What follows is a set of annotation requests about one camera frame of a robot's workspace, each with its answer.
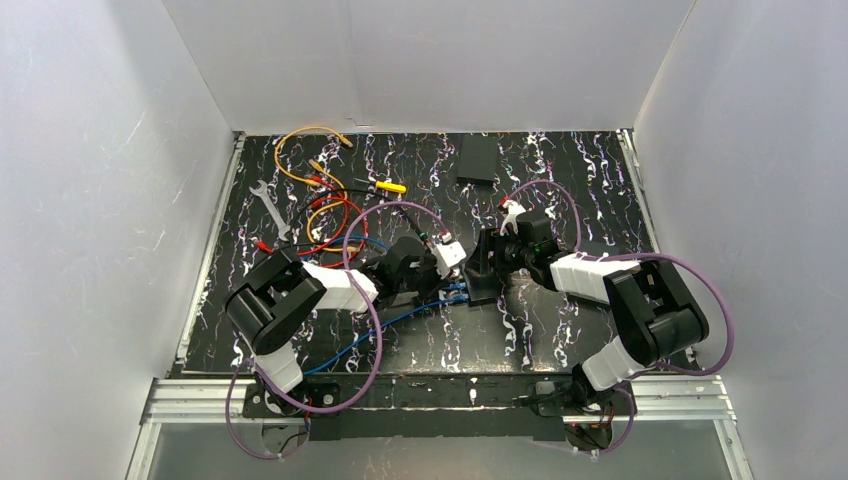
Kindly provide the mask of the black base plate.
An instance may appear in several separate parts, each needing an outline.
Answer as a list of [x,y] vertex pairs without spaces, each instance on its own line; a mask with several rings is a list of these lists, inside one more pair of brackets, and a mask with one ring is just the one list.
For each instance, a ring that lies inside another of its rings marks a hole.
[[365,380],[352,373],[307,376],[289,394],[309,411],[260,377],[237,398],[250,420],[306,420],[315,441],[528,437],[606,447],[615,424],[626,423],[633,411],[630,388],[578,403],[570,374],[379,374],[362,392]]

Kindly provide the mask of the aluminium front rail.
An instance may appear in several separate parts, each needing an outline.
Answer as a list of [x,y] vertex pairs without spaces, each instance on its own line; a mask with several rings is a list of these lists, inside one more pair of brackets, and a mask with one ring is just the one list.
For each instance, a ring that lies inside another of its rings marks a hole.
[[[141,430],[131,457],[129,477],[148,477],[164,424],[223,424],[229,385],[226,379],[154,381],[141,416]],[[733,479],[753,477],[737,431],[737,417],[720,376],[648,375],[634,380],[631,388],[637,420],[711,420],[730,476]]]

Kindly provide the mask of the silver open-end wrench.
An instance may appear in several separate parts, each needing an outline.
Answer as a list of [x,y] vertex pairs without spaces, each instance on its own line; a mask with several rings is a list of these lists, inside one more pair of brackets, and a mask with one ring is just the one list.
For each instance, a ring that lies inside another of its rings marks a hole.
[[259,180],[257,185],[255,187],[250,187],[249,190],[254,196],[258,197],[261,200],[262,204],[265,206],[266,210],[270,214],[274,224],[277,227],[278,239],[283,242],[290,241],[289,233],[291,231],[291,227],[283,219],[280,211],[274,204],[274,201],[271,199],[268,184],[264,180]]

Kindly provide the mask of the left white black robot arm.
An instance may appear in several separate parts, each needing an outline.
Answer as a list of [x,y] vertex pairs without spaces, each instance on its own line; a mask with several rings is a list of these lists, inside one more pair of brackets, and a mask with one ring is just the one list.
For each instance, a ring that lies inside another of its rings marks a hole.
[[278,250],[230,291],[225,313],[270,384],[288,393],[304,379],[291,340],[314,311],[366,313],[369,305],[391,307],[400,297],[436,296],[453,270],[439,247],[403,237],[350,273],[303,261],[290,248]]

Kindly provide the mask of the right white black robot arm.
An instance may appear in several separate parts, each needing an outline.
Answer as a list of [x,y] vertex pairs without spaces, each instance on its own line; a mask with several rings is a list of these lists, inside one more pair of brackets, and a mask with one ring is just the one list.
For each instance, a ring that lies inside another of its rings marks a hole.
[[572,399],[606,392],[709,334],[702,309],[672,262],[589,260],[559,245],[543,213],[508,214],[501,226],[480,232],[464,265],[471,301],[495,301],[519,270],[548,290],[610,308],[617,335],[572,369]]

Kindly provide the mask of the black box at back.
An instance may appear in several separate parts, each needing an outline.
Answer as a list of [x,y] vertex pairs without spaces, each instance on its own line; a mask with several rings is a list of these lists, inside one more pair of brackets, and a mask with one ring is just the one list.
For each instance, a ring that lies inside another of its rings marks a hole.
[[457,160],[457,182],[493,186],[499,147],[494,136],[462,134]]

